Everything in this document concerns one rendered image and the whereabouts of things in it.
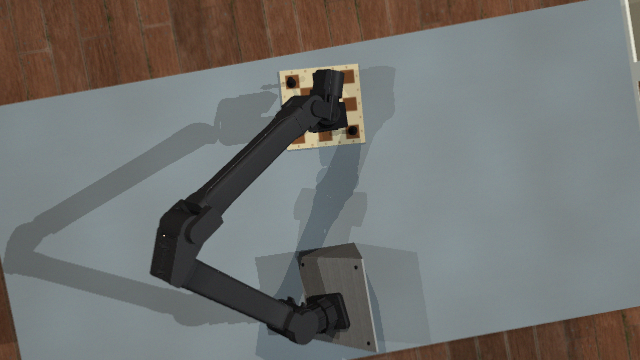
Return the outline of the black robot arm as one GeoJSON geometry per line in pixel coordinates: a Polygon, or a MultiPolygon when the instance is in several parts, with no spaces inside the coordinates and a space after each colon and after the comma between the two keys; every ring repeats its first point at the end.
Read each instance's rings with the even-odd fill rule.
{"type": "Polygon", "coordinates": [[[329,127],[338,121],[344,75],[337,70],[316,70],[309,95],[290,97],[218,173],[161,217],[152,276],[268,323],[270,330],[296,344],[306,345],[318,333],[350,326],[341,293],[310,296],[307,305],[298,306],[292,297],[277,300],[196,259],[204,242],[223,224],[222,214],[293,141],[318,122],[329,127]]]}

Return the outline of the cream and brown chessboard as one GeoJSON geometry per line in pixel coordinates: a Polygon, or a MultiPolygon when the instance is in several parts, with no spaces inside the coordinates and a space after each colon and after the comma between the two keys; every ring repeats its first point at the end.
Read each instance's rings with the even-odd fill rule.
{"type": "Polygon", "coordinates": [[[345,103],[348,126],[319,133],[310,133],[307,130],[301,137],[293,141],[287,147],[287,150],[365,143],[358,64],[279,71],[283,104],[292,96],[309,95],[314,83],[313,73],[321,69],[331,69],[345,73],[342,98],[339,99],[339,102],[345,103]],[[296,85],[293,88],[287,86],[289,77],[296,81],[296,85]],[[348,132],[351,126],[357,128],[355,135],[350,135],[348,132]]]}

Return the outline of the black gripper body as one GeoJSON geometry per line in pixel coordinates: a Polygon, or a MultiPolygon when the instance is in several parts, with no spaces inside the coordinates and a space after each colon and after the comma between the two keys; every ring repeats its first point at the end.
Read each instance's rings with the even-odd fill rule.
{"type": "Polygon", "coordinates": [[[340,104],[340,117],[338,119],[338,121],[329,127],[323,126],[321,125],[319,122],[313,127],[313,128],[309,128],[308,131],[311,133],[318,133],[318,132],[325,132],[325,131],[332,131],[332,130],[338,130],[339,128],[346,128],[348,126],[348,121],[347,121],[347,114],[346,114],[346,107],[345,107],[345,103],[344,102],[339,102],[340,104]]]}

